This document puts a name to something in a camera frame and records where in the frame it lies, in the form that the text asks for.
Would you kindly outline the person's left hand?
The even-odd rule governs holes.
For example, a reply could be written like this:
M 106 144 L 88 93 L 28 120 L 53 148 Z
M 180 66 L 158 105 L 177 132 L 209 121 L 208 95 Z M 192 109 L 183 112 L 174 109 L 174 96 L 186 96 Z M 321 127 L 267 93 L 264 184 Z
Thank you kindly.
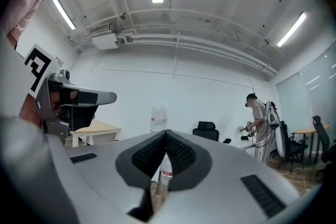
M 54 91 L 50 94 L 50 103 L 53 110 L 59 108 L 61 104 L 71 103 L 77 97 L 78 91 L 76 90 L 61 90 Z

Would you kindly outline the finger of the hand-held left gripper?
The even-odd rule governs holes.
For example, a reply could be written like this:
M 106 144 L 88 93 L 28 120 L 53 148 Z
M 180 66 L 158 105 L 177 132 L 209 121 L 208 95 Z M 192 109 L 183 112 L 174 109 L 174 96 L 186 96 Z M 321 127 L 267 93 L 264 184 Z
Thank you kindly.
M 77 106 L 99 106 L 115 103 L 117 95 L 114 92 L 85 89 L 77 93 Z

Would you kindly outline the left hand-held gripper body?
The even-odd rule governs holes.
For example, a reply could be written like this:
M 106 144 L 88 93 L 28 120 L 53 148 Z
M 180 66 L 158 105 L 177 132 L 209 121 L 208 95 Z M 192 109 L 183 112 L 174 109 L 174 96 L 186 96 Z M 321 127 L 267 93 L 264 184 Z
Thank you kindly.
M 45 133 L 53 134 L 64 143 L 70 132 L 88 127 L 98 106 L 77 106 L 77 98 L 68 104 L 61 104 L 53 110 L 50 94 L 54 91 L 76 90 L 70 83 L 70 72 L 60 69 L 58 61 L 41 46 L 34 44 L 24 59 L 28 71 L 34 76 L 28 94 L 32 96 L 39 126 Z

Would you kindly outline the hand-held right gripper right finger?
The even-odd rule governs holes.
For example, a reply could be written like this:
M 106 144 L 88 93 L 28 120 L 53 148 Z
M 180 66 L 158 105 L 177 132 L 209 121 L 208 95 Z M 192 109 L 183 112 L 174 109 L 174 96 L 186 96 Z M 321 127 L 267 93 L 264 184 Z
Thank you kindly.
M 152 223 L 313 223 L 320 186 L 305 194 L 241 149 L 190 134 L 212 164 L 191 189 L 169 190 Z

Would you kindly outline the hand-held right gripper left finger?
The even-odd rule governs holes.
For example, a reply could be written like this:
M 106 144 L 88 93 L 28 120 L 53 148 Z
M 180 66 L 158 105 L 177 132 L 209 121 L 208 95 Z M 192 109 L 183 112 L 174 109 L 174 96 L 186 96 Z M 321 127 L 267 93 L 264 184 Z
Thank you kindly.
M 1 118 L 1 169 L 35 222 L 166 223 L 153 214 L 150 179 L 136 167 L 134 186 L 111 179 L 112 198 L 95 190 L 77 170 L 61 140 L 18 118 Z

